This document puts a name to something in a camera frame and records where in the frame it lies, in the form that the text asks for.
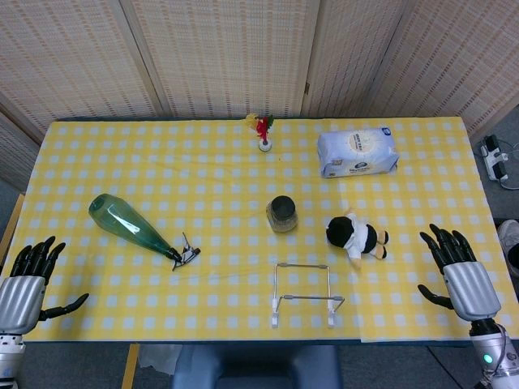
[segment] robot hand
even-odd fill
[[[470,340],[483,368],[475,388],[513,389],[519,387],[519,357],[503,326],[492,318],[501,309],[485,267],[476,261],[470,244],[458,231],[449,233],[430,224],[438,243],[420,233],[444,277],[449,297],[438,296],[425,285],[418,290],[430,302],[455,310],[471,322]]]
[[[27,246],[16,257],[11,275],[0,287],[0,335],[25,335],[38,320],[73,312],[88,298],[88,293],[85,293],[68,306],[41,310],[45,286],[59,253],[65,248],[65,243],[60,243],[49,254],[54,240],[50,237],[34,247]]]

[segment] power strip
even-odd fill
[[[481,155],[487,167],[488,177],[492,181],[504,182],[508,180],[504,162],[508,160],[508,154],[501,152],[500,145],[495,135],[486,136],[481,145]]]

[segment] green glass bottle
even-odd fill
[[[156,251],[175,261],[180,254],[126,201],[111,194],[100,194],[90,207],[88,214],[105,231],[122,237],[146,249]]]

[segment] small flower figurine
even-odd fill
[[[249,113],[245,118],[245,124],[258,133],[258,137],[260,137],[259,149],[262,152],[267,152],[272,148],[272,141],[267,137],[267,134],[273,123],[274,116],[272,115],[260,118],[255,113]]]

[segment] glass jar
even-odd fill
[[[294,201],[288,196],[277,196],[267,205],[267,218],[274,232],[290,231],[298,223]]]

